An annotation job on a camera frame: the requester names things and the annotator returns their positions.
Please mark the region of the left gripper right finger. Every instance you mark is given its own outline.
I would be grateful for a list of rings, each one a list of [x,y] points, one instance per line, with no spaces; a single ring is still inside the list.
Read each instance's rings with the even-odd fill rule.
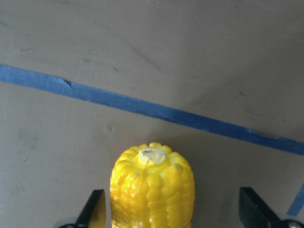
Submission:
[[[251,187],[239,190],[238,213],[245,228],[284,228],[285,223]]]

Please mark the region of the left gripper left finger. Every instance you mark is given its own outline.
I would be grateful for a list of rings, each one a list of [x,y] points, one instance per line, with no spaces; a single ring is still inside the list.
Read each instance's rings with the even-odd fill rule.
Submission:
[[[75,222],[76,228],[105,227],[105,191],[93,190]]]

